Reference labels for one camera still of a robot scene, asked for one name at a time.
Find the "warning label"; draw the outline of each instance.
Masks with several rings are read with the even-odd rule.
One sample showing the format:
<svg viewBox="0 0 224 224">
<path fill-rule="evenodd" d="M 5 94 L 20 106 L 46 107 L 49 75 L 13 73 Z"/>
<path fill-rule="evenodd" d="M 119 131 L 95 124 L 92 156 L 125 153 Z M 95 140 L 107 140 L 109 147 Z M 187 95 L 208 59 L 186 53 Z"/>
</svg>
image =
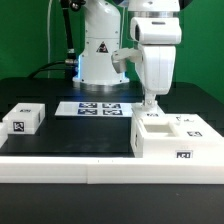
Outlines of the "warning label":
<svg viewBox="0 0 224 224">
<path fill-rule="evenodd" d="M 101 45 L 99 46 L 99 48 L 97 49 L 98 53 L 109 53 L 107 50 L 107 46 L 104 42 L 101 43 Z"/>
</svg>

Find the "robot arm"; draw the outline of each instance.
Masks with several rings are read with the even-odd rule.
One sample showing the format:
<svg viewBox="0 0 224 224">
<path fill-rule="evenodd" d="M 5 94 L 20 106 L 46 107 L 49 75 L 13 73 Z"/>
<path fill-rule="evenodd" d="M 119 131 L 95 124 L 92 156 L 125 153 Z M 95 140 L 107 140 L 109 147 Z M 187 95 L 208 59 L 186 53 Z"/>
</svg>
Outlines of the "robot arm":
<svg viewBox="0 0 224 224">
<path fill-rule="evenodd" d="M 181 41 L 180 11 L 176 0 L 130 0 L 128 11 L 134 12 L 130 34 L 137 49 L 121 49 L 113 53 L 116 71 L 125 70 L 125 60 L 133 59 L 145 90 L 145 108 L 155 105 L 156 95 L 167 94 L 173 76 L 176 50 Z"/>
</svg>

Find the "green wall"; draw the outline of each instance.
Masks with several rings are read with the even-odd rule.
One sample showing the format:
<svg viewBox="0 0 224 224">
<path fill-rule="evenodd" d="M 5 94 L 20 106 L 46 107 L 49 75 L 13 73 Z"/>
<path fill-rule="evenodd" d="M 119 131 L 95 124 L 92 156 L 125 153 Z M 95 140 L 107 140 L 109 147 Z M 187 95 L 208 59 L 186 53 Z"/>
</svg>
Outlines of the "green wall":
<svg viewBox="0 0 224 224">
<path fill-rule="evenodd" d="M 0 79 L 24 77 L 47 63 L 48 0 L 1 3 Z M 221 0 L 193 0 L 180 13 L 183 40 L 177 46 L 174 80 L 195 83 L 224 103 L 223 8 Z M 71 17 L 75 49 L 80 53 L 84 46 L 83 11 L 71 13 Z M 52 61 L 61 60 L 66 57 L 66 42 L 58 0 L 53 2 L 51 21 Z M 123 46 L 131 47 L 132 42 L 126 40 Z M 131 64 L 127 76 L 137 79 Z"/>
</svg>

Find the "white box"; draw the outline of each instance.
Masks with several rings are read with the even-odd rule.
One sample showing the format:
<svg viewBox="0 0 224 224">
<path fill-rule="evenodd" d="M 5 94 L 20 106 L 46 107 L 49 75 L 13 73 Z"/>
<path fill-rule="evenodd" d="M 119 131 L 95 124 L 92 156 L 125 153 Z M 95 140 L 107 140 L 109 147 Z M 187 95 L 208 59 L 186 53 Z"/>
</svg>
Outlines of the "white box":
<svg viewBox="0 0 224 224">
<path fill-rule="evenodd" d="M 208 161 L 224 156 L 224 138 L 198 115 L 165 114 L 132 117 L 131 146 L 135 157 Z"/>
<path fill-rule="evenodd" d="M 35 134 L 45 117 L 45 105 L 18 103 L 4 118 L 8 134 Z"/>
<path fill-rule="evenodd" d="M 0 148 L 3 146 L 7 139 L 7 126 L 4 123 L 0 123 Z"/>
</svg>

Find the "black table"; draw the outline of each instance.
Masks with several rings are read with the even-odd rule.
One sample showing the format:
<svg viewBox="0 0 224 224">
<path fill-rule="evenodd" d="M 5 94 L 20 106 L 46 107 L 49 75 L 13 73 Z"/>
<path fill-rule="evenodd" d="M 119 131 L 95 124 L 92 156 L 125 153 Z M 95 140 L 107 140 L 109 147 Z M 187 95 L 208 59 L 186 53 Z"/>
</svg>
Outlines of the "black table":
<svg viewBox="0 0 224 224">
<path fill-rule="evenodd" d="M 0 81 L 0 118 L 18 102 L 46 104 L 34 136 L 9 136 L 1 156 L 132 157 L 130 118 L 56 118 L 59 102 L 140 102 L 141 86 L 99 94 L 64 80 Z M 157 98 L 166 113 L 197 113 L 224 135 L 224 106 L 200 88 L 174 83 Z M 223 223 L 223 185 L 1 184 L 1 223 Z"/>
</svg>

